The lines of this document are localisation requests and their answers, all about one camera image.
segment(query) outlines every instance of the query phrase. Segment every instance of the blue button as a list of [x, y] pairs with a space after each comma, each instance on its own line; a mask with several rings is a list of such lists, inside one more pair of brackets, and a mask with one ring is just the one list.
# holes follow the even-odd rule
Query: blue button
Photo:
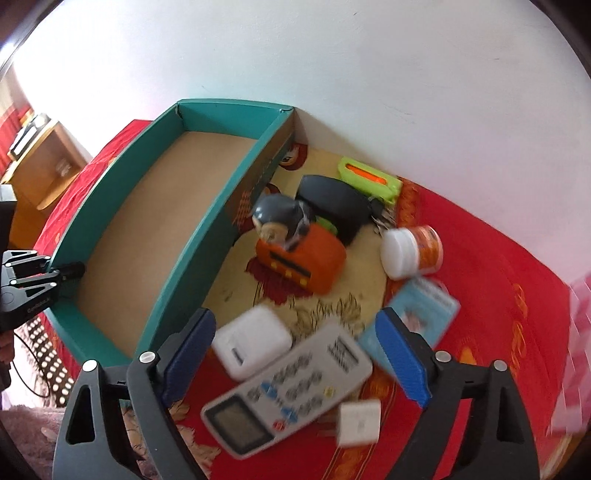
[[293, 408], [283, 407], [281, 409], [281, 415], [283, 415], [289, 423], [297, 422], [297, 413]]
[[273, 385], [271, 385], [269, 382], [263, 382], [261, 384], [261, 388], [267, 397], [277, 398], [277, 389], [275, 389], [275, 387], [273, 387]]

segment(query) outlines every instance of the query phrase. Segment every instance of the remote control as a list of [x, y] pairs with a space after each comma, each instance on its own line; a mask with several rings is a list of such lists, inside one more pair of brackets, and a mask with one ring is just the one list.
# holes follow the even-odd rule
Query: remote control
[[338, 405], [372, 370], [353, 337], [329, 323], [260, 374], [205, 405], [201, 417], [233, 457], [247, 458]]

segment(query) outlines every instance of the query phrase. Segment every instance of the toy penguin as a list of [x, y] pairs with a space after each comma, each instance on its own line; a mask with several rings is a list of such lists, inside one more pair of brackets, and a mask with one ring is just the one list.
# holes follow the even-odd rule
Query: toy penguin
[[314, 219], [312, 209], [304, 202], [281, 193], [261, 196], [252, 211], [252, 223], [261, 239], [286, 251], [297, 246]]

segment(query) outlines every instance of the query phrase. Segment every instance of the hand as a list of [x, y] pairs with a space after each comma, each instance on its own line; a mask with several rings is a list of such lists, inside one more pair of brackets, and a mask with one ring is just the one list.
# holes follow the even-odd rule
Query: hand
[[0, 362], [9, 364], [14, 360], [14, 332], [0, 333]]

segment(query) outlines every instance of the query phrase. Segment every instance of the red button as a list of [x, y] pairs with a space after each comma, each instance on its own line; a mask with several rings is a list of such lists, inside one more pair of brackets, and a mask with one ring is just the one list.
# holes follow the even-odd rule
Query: red button
[[283, 432], [283, 430], [285, 430], [285, 422], [283, 420], [276, 420], [273, 424], [273, 428], [278, 432]]

